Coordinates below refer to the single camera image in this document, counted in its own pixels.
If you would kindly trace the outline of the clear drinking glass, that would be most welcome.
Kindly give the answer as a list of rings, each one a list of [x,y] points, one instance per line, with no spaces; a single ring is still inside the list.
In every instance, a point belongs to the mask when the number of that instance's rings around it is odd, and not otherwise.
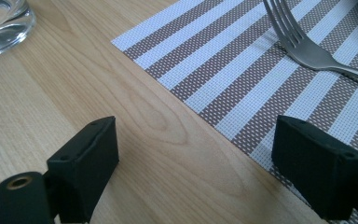
[[[35,24],[27,0],[0,0],[0,54],[20,44]]]

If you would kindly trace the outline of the silver metal fork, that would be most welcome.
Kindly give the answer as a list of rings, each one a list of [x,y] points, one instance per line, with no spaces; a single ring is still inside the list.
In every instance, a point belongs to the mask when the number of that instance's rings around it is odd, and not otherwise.
[[[358,83],[358,69],[337,62],[301,29],[284,0],[263,0],[268,18],[287,54],[315,71],[333,71]]]

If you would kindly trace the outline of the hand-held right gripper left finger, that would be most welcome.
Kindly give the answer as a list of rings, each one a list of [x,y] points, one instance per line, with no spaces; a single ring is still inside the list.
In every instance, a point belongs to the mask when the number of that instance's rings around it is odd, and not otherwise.
[[[63,223],[86,223],[119,162],[116,118],[94,120],[48,159]]]

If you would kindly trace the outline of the striped woven placemat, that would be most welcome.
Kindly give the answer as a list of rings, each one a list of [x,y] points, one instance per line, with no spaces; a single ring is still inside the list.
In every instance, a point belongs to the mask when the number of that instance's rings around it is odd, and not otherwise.
[[[267,171],[280,115],[358,150],[358,83],[294,62],[263,0],[178,0],[114,45]]]

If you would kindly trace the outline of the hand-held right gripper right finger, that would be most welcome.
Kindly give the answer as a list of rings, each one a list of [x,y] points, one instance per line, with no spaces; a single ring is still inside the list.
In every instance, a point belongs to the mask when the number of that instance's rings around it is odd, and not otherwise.
[[[358,150],[304,120],[279,116],[271,158],[321,218],[347,220],[358,211]]]

